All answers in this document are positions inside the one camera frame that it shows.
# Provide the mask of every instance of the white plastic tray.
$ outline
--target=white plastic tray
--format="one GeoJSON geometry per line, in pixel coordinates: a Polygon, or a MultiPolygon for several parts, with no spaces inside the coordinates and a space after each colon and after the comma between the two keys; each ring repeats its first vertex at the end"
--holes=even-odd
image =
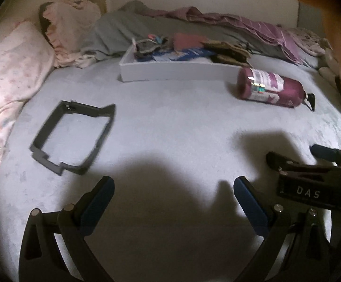
{"type": "Polygon", "coordinates": [[[235,84],[239,66],[219,63],[188,62],[136,62],[131,46],[120,63],[124,82],[140,80],[222,80],[235,84]]]}

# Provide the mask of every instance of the blue finger pad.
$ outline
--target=blue finger pad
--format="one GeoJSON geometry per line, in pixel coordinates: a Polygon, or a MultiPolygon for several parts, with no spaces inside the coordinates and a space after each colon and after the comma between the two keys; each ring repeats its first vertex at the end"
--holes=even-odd
{"type": "Polygon", "coordinates": [[[314,144],[310,147],[310,151],[316,158],[324,159],[329,162],[335,162],[337,160],[337,152],[334,149],[314,144]]]}
{"type": "Polygon", "coordinates": [[[269,218],[245,184],[246,178],[238,177],[233,185],[234,195],[245,212],[257,235],[267,237],[269,234],[269,218]]]}

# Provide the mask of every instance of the black plastic frame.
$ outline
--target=black plastic frame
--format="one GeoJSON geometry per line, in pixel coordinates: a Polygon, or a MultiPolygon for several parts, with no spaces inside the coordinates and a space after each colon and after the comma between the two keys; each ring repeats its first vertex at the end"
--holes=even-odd
{"type": "Polygon", "coordinates": [[[106,106],[104,108],[98,108],[94,106],[89,106],[85,104],[80,104],[78,102],[66,102],[61,101],[49,118],[45,121],[44,125],[38,132],[38,135],[33,140],[30,150],[32,153],[32,158],[37,162],[56,173],[57,175],[62,175],[63,171],[66,169],[78,175],[84,175],[90,166],[93,164],[96,156],[98,155],[102,144],[107,138],[113,122],[115,119],[115,104],[106,106]],[[65,114],[81,114],[87,115],[89,117],[109,117],[109,121],[106,124],[100,137],[97,139],[94,149],[90,152],[87,158],[83,161],[81,165],[70,165],[64,162],[60,162],[59,165],[48,160],[49,155],[42,150],[46,140],[49,138],[50,134],[56,127],[57,123],[65,114]]]}
{"type": "Polygon", "coordinates": [[[114,282],[84,240],[93,233],[114,193],[114,180],[104,176],[75,205],[50,213],[32,210],[19,256],[19,281],[82,282],[70,274],[60,253],[54,235],[61,234],[83,281],[114,282]]]}

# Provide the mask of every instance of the mattress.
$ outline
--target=mattress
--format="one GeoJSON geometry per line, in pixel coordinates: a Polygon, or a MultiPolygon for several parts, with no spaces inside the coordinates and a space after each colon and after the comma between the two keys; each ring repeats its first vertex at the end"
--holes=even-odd
{"type": "MultiPolygon", "coordinates": [[[[86,241],[115,281],[232,281],[261,243],[234,198],[234,179],[246,176],[276,198],[277,175],[266,166],[267,152],[315,164],[310,145],[341,149],[338,93],[315,70],[259,55],[252,58],[254,67],[295,78],[316,95],[314,113],[306,105],[289,109],[238,100],[225,82],[123,83],[118,62],[57,69],[25,105],[0,168],[1,264],[17,281],[30,211],[59,211],[108,175],[115,196],[86,241]],[[61,100],[117,105],[113,128],[84,176],[65,171],[60,177],[28,149],[61,100]]],[[[44,150],[56,163],[77,164],[105,122],[67,115],[44,150]]],[[[293,204],[280,202],[285,208],[293,204]]]]}

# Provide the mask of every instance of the pink cloth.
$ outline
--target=pink cloth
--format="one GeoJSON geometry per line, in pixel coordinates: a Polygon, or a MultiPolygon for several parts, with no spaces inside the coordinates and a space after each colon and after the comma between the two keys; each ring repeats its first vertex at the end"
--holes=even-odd
{"type": "Polygon", "coordinates": [[[287,31],[294,39],[294,42],[311,56],[322,57],[326,54],[326,48],[330,48],[327,39],[320,38],[317,34],[306,28],[288,28],[287,31]]]}
{"type": "Polygon", "coordinates": [[[251,21],[247,18],[218,13],[203,14],[196,7],[183,7],[174,11],[145,10],[141,15],[150,17],[175,18],[188,22],[203,22],[211,25],[228,25],[241,28],[255,35],[269,45],[280,45],[285,56],[292,62],[301,64],[302,60],[297,51],[297,45],[290,34],[282,28],[265,22],[251,21]]]}
{"type": "Polygon", "coordinates": [[[51,22],[46,36],[56,54],[54,66],[68,67],[81,57],[81,44],[101,14],[90,1],[62,0],[47,6],[43,17],[51,22]]]}

